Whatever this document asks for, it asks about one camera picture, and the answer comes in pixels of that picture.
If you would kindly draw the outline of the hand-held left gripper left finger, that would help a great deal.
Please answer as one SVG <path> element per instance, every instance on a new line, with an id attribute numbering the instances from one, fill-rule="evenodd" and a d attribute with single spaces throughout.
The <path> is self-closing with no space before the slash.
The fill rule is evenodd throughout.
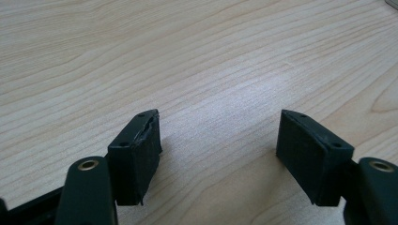
<path id="1" fill-rule="evenodd" d="M 161 152 L 157 109 L 135 115 L 109 144 L 107 161 L 118 205 L 143 203 Z"/>

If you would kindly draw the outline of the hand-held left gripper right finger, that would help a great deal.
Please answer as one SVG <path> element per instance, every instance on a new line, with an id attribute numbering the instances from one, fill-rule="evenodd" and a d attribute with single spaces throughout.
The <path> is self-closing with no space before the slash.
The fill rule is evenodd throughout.
<path id="1" fill-rule="evenodd" d="M 318 206 L 337 206 L 354 147 L 310 116 L 282 110 L 276 155 Z"/>

